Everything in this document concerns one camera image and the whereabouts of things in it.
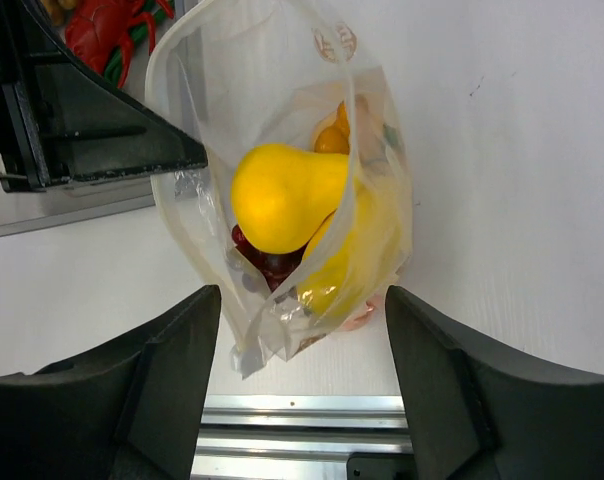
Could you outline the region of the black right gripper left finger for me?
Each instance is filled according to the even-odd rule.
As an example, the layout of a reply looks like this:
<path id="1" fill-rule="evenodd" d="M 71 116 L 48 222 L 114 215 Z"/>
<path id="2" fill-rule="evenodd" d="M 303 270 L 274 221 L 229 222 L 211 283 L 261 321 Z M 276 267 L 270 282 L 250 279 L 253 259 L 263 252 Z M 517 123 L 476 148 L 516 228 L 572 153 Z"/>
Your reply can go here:
<path id="1" fill-rule="evenodd" d="M 110 341 L 0 377 L 0 479 L 186 479 L 221 313 L 201 288 Z"/>

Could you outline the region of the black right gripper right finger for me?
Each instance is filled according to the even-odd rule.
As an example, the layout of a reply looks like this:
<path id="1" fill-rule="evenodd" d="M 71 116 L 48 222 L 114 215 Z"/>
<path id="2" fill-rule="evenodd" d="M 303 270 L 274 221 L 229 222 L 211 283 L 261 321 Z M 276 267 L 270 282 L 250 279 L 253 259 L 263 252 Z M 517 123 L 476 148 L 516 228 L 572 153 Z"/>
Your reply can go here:
<path id="1" fill-rule="evenodd" d="M 604 375 L 510 347 L 392 286 L 385 314 L 420 479 L 604 479 Z"/>

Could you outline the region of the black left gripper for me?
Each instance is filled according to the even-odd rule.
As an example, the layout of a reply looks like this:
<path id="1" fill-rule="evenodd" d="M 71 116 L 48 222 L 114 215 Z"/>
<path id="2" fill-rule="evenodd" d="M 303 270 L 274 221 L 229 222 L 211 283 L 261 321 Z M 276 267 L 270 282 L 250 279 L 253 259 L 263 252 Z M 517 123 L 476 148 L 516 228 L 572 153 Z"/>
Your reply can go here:
<path id="1" fill-rule="evenodd" d="M 0 157 L 9 192 L 208 164 L 201 143 L 83 65 L 33 1 L 0 1 Z"/>

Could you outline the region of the yellow lemon toy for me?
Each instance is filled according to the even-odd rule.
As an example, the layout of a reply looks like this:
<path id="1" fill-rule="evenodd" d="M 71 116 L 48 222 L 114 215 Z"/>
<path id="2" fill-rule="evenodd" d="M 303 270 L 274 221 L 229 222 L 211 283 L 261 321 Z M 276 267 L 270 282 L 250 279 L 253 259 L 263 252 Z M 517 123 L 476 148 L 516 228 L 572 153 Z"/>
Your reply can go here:
<path id="1" fill-rule="evenodd" d="M 250 150 L 238 164 L 230 190 L 232 210 L 246 239 L 270 254 L 300 249 L 337 210 L 348 164 L 345 154 L 285 144 Z"/>
<path id="2" fill-rule="evenodd" d="M 406 222 L 394 189 L 360 185 L 355 217 L 339 250 L 298 283 L 298 301 L 316 316 L 341 319 L 372 296 L 406 259 Z"/>

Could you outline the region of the clear dotted zip top bag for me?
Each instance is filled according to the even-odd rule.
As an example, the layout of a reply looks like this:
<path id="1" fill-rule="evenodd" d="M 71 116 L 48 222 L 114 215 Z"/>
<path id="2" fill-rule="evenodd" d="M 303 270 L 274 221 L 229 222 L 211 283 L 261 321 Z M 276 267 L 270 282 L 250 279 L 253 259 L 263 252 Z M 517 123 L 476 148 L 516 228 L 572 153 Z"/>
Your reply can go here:
<path id="1" fill-rule="evenodd" d="M 412 253 L 412 178 L 381 63 L 344 1 L 201 1 L 156 46 L 146 102 L 202 167 L 151 184 L 217 285 L 242 376 L 379 310 Z"/>

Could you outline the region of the yellow banana bunch toy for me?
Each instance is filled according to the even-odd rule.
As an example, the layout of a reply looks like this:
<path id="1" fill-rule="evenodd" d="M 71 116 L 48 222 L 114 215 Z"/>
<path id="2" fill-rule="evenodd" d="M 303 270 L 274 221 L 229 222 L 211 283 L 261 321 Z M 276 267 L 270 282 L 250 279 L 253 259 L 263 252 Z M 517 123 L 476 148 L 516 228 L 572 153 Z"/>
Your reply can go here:
<path id="1" fill-rule="evenodd" d="M 350 124 L 346 106 L 340 102 L 335 113 L 323 120 L 312 137 L 316 153 L 350 153 Z"/>

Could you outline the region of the orange fruit toy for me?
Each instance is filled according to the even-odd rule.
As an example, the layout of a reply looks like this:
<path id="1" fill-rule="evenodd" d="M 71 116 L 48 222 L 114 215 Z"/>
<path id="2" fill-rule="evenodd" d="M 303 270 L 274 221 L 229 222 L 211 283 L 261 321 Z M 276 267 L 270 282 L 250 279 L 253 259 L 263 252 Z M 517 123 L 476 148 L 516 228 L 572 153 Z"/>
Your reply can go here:
<path id="1" fill-rule="evenodd" d="M 344 332 L 357 330 L 366 325 L 375 312 L 384 309 L 384 297 L 376 294 L 369 298 L 362 306 L 358 307 L 340 326 L 339 330 Z"/>

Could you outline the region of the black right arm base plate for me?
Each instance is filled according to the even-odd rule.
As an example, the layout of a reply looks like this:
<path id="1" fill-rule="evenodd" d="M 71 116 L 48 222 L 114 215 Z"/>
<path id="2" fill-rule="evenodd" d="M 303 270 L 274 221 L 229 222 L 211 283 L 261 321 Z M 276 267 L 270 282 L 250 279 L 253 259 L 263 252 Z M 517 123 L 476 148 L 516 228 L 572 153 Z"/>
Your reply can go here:
<path id="1" fill-rule="evenodd" d="M 354 452 L 346 462 L 348 480 L 415 480 L 414 456 L 408 453 Z"/>

